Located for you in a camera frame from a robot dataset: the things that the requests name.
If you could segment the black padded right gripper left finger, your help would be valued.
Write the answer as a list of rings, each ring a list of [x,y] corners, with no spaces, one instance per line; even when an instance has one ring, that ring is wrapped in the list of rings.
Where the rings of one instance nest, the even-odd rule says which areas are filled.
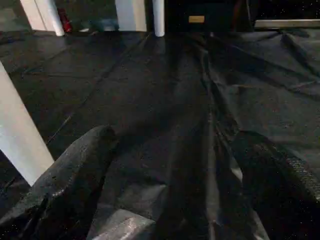
[[[75,140],[0,220],[2,240],[84,240],[118,141],[108,126]]]

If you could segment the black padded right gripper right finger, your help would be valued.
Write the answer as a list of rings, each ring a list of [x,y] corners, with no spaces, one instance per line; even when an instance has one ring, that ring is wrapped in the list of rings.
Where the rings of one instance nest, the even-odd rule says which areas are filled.
[[[231,149],[245,195],[271,240],[320,238],[320,179],[302,159],[252,131],[240,131]]]

